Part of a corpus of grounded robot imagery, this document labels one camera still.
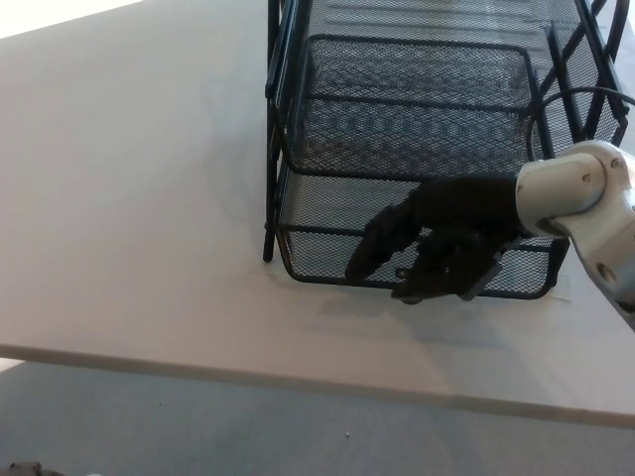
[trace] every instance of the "black mesh tray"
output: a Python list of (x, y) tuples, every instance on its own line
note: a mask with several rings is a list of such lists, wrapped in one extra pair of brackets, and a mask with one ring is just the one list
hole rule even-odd
[(288, 156), (298, 174), (417, 180), (528, 161), (538, 92), (520, 48), (319, 36), (299, 83)]
[[(605, 3), (284, 0), (280, 29), (270, 22), (265, 261), (275, 235), (296, 280), (393, 288), (414, 246), (361, 284), (344, 277), (370, 218), (424, 177), (518, 171), (529, 108), (547, 95), (619, 89), (628, 0), (606, 42), (595, 21)], [(619, 145), (627, 111), (602, 93), (565, 97), (537, 121), (535, 157), (590, 138)], [(483, 295), (539, 298), (568, 245), (524, 241)]]
[[(344, 270), (361, 240), (364, 226), (377, 210), (398, 203), (418, 183), (363, 178), (300, 176), (288, 171), (278, 226), (285, 267), (298, 281), (348, 285)], [(553, 240), (532, 238), (508, 251), (503, 271), (482, 296), (538, 298), (553, 285)], [(392, 288), (400, 282), (398, 270), (409, 269), (415, 245), (369, 277), (364, 286)]]

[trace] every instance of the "table surface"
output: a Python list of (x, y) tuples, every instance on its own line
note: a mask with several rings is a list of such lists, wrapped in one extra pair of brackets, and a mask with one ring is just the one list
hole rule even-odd
[(635, 426), (635, 335), (573, 256), (538, 301), (417, 306), (261, 261), (265, 18), (145, 0), (0, 41), (0, 356)]

